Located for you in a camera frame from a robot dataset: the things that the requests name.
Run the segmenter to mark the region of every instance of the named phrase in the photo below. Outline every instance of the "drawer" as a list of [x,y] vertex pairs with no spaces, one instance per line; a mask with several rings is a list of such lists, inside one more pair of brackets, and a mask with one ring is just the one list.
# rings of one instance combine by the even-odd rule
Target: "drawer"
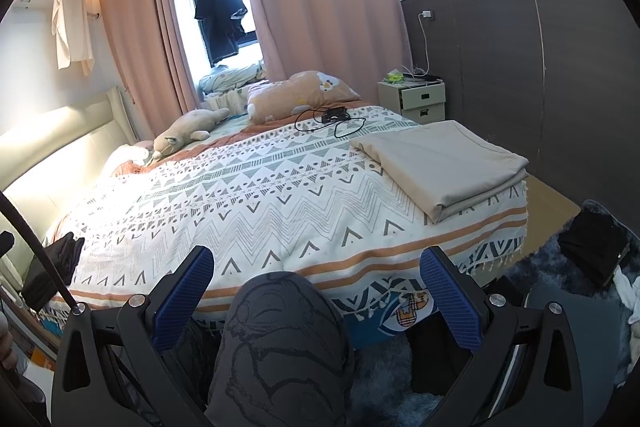
[[444,103],[444,84],[403,89],[400,91],[400,96],[402,98],[403,109],[414,109],[416,107],[424,107],[425,105]]
[[403,109],[402,116],[420,124],[439,122],[444,120],[444,104],[437,103],[416,109]]

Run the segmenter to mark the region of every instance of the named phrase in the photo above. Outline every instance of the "wooden floor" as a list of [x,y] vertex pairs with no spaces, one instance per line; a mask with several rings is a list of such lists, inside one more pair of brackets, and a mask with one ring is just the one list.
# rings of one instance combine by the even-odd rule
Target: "wooden floor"
[[530,174],[526,182],[529,220],[524,245],[520,252],[513,255],[505,264],[499,267],[494,266],[493,269],[487,266],[485,270],[477,270],[474,278],[481,285],[498,277],[501,271],[538,250],[567,220],[580,212],[577,204]]

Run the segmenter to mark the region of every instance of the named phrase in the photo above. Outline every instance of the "brown wall panel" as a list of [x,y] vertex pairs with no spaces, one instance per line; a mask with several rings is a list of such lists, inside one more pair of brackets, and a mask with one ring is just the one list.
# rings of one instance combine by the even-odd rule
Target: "brown wall panel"
[[404,0],[414,61],[447,82],[448,118],[640,231],[640,29],[622,0]]

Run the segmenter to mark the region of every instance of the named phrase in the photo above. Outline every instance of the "metal bolt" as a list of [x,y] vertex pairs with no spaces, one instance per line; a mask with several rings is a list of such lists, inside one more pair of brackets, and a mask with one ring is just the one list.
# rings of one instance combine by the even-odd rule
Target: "metal bolt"
[[557,302],[550,302],[549,303],[549,310],[556,314],[559,315],[562,313],[562,306],[560,304],[558,304]]
[[74,315],[81,315],[82,313],[84,313],[85,309],[86,309],[86,306],[84,305],[84,302],[80,302],[75,308],[73,308],[73,310],[71,310],[71,312]]
[[129,306],[131,306],[132,308],[137,308],[138,306],[142,306],[142,304],[145,303],[145,296],[144,295],[132,295],[129,297]]
[[498,306],[498,308],[502,308],[505,304],[507,304],[507,299],[505,299],[499,293],[492,293],[489,295],[489,302],[494,306]]

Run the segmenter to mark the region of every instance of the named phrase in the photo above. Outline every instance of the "hand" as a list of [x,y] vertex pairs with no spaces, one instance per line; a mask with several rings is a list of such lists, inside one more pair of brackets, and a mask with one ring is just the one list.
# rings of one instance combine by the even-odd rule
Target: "hand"
[[0,337],[0,362],[2,362],[2,367],[7,370],[15,369],[18,363],[18,355],[11,349],[13,343],[14,338],[9,332]]

